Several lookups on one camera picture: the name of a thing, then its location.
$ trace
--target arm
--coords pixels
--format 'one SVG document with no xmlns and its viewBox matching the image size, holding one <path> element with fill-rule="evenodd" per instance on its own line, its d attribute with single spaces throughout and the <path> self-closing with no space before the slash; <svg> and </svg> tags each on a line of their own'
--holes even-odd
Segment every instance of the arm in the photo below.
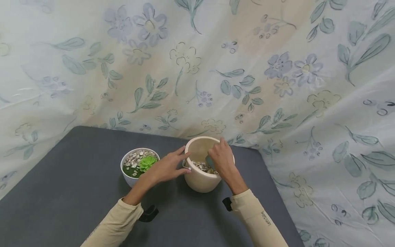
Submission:
<svg viewBox="0 0 395 247">
<path fill-rule="evenodd" d="M 231 189 L 232 210 L 246 226 L 255 247 L 288 247 L 281 233 L 248 189 L 235 163 L 230 146 L 221 138 L 220 144 L 209 150 L 215 169 Z"/>
<path fill-rule="evenodd" d="M 135 222 L 143 214 L 140 205 L 144 194 L 157 183 L 190 173 L 188 169 L 176 170 L 177 164 L 186 159 L 185 146 L 169 153 L 140 176 L 136 185 L 108 212 L 81 247 L 118 247 L 128 236 Z"/>
</svg>

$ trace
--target beige flower pot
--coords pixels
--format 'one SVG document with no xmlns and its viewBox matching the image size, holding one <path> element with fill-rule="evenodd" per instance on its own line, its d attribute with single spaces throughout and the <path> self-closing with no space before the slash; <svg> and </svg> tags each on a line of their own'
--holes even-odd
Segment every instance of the beige flower pot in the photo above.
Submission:
<svg viewBox="0 0 395 247">
<path fill-rule="evenodd" d="M 191 155 L 184 160 L 183 166 L 190 167 L 192 172 L 185 174 L 184 177 L 188 186 L 196 192 L 210 192 L 215 189 L 221 181 L 221 177 L 219 175 L 203 172 L 192 162 L 206 162 L 205 159 L 208 155 L 208 150 L 212 148 L 215 143 L 219 142 L 219 140 L 212 137 L 200 136 L 191 139 L 185 146 L 185 153 L 191 152 Z"/>
</svg>

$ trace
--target left hand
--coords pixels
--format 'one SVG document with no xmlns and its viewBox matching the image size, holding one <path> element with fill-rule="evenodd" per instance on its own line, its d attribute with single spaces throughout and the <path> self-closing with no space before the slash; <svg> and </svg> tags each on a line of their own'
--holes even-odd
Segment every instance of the left hand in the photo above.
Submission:
<svg viewBox="0 0 395 247">
<path fill-rule="evenodd" d="M 172 180 L 180 175 L 190 173 L 189 169 L 177 170 L 177 165 L 180 161 L 189 157 L 190 153 L 182 154 L 185 146 L 178 150 L 167 154 L 163 159 L 153 164 L 139 180 L 149 180 L 154 185 L 160 182 Z"/>
</svg>

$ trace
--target flower pot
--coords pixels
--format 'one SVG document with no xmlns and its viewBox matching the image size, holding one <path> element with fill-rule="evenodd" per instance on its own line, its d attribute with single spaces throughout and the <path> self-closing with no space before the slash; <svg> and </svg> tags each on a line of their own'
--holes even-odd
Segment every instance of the flower pot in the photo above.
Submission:
<svg viewBox="0 0 395 247">
<path fill-rule="evenodd" d="M 128 183 L 128 185 L 129 185 L 130 187 L 133 187 L 133 185 L 135 185 L 136 182 L 137 182 L 137 180 L 139 180 L 139 179 L 138 179 L 138 178 L 135 178 L 135 177 L 130 177 L 130 176 L 126 175 L 125 172 L 124 172 L 124 170 L 123 170 L 123 166 L 124 166 L 124 162 L 125 162 L 126 158 L 127 158 L 129 155 L 134 154 L 134 153 L 137 152 L 137 151 L 150 151 L 150 152 L 153 152 L 154 155 L 155 155 L 155 157 L 158 159 L 158 161 L 160 160 L 159 155 L 158 155 L 154 150 L 149 149 L 149 148 L 145 148 L 145 147 L 133 149 L 133 150 L 129 151 L 127 154 L 125 154 L 125 156 L 124 156 L 124 157 L 122 158 L 122 160 L 121 160 L 121 172 L 122 172 L 122 174 L 123 174 L 123 176 L 124 176 L 125 181 Z"/>
<path fill-rule="evenodd" d="M 200 136 L 191 139 L 185 146 L 185 153 L 191 152 L 191 155 L 184 160 L 183 166 L 190 167 L 191 173 L 185 174 L 184 177 L 188 186 L 196 192 L 210 192 L 221 181 L 219 175 L 203 172 L 193 164 L 193 161 L 206 162 L 208 150 L 219 142 L 219 140 L 212 137 Z"/>
</svg>

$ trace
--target pot rim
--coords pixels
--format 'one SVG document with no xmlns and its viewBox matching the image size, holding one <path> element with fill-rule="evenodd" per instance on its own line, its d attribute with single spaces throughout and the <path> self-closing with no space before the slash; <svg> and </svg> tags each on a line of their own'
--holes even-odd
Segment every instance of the pot rim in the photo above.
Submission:
<svg viewBox="0 0 395 247">
<path fill-rule="evenodd" d="M 136 180 L 138 180 L 139 178 L 130 177 L 130 176 L 126 175 L 125 172 L 123 171 L 122 167 L 123 167 L 123 162 L 126 160 L 126 157 L 129 156 L 129 155 L 131 155 L 132 153 L 137 152 L 138 150 L 151 151 L 151 152 L 153 152 L 153 153 L 155 154 L 155 156 L 156 156 L 156 158 L 158 159 L 158 161 L 160 161 L 160 157 L 159 157 L 158 153 L 155 152 L 155 151 L 152 150 L 152 149 L 147 148 L 147 147 L 139 147 L 139 148 L 135 148 L 135 149 L 130 150 L 129 152 L 127 152 L 127 153 L 123 156 L 123 158 L 122 158 L 122 160 L 121 160 L 121 172 L 122 172 L 122 174 L 123 174 L 124 176 L 127 176 L 128 178 L 131 178 L 131 179 L 136 179 Z"/>
</svg>

